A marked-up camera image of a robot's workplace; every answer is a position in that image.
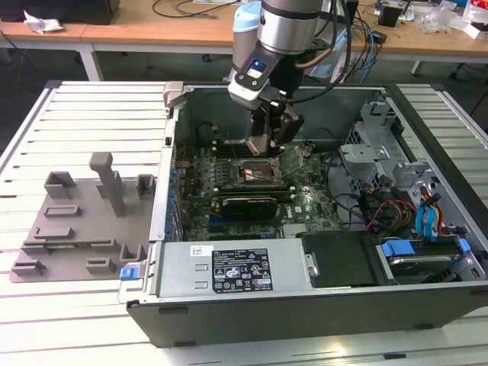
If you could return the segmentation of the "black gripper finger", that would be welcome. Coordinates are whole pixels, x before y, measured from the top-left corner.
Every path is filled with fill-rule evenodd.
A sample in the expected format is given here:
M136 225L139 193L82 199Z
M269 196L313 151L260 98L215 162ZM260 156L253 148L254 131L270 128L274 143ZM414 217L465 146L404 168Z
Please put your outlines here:
M258 108L251 111L251 132L249 139L259 140L259 139L270 139L270 125L269 125L269 115L265 108Z
M291 142L304 123L302 114L297 114L291 104L286 104L271 115L271 147Z

